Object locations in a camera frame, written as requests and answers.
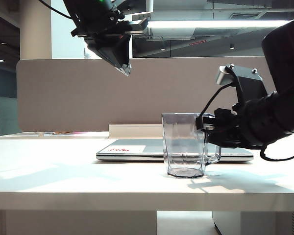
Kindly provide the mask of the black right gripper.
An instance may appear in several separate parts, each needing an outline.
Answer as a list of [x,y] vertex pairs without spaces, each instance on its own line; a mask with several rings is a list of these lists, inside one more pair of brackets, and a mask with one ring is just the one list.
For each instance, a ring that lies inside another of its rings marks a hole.
[[198,116],[197,130],[206,130],[208,142],[220,147],[261,149],[277,141],[274,103],[277,93],[251,100],[236,115]]

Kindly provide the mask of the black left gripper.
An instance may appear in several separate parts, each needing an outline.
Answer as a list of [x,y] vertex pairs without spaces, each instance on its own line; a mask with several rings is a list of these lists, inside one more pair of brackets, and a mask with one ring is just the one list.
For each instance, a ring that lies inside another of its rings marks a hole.
[[126,20],[124,10],[131,4],[72,4],[73,37],[83,38],[87,48],[116,70],[129,76],[129,41],[145,32],[148,18]]

